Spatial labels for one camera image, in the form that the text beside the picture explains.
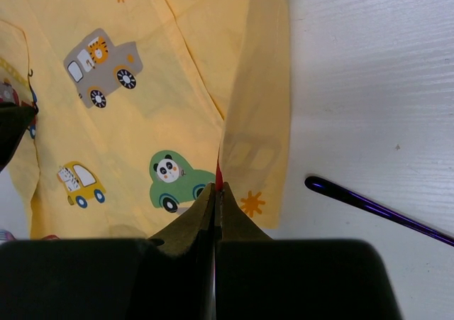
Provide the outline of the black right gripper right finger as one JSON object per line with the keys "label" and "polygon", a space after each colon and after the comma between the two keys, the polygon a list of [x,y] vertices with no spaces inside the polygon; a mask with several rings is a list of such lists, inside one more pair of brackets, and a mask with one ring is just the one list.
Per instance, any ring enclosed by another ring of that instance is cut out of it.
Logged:
{"label": "black right gripper right finger", "polygon": [[271,241],[238,206],[229,183],[216,186],[214,229],[218,241]]}

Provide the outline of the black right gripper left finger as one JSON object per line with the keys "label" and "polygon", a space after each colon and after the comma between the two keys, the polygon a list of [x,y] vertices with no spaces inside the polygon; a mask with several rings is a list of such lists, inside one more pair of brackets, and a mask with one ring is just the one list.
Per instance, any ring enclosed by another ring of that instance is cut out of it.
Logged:
{"label": "black right gripper left finger", "polygon": [[209,229],[215,197],[216,186],[209,183],[183,214],[148,240],[167,256],[182,256],[189,252],[199,232]]}

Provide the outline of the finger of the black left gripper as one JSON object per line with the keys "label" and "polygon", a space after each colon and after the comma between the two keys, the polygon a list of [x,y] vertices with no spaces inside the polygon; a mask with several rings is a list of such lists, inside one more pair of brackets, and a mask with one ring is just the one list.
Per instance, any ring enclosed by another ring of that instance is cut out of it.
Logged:
{"label": "finger of the black left gripper", "polygon": [[35,139],[37,115],[35,105],[1,102],[1,170],[11,161],[25,134]]}

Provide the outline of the purple metal spoon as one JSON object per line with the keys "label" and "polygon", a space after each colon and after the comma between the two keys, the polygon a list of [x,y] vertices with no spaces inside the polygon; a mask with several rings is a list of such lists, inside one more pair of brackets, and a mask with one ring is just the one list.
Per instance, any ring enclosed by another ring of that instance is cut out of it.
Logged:
{"label": "purple metal spoon", "polygon": [[382,217],[453,247],[453,236],[411,219],[325,178],[311,175],[304,180],[304,185],[313,192]]}

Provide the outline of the yellow cartoon car placemat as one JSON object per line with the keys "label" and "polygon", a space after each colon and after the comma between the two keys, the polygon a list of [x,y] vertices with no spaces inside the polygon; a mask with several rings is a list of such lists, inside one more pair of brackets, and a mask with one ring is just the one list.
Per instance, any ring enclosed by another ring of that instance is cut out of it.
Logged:
{"label": "yellow cartoon car placemat", "polygon": [[216,177],[276,228],[289,51],[289,0],[1,0],[1,240],[150,236]]}

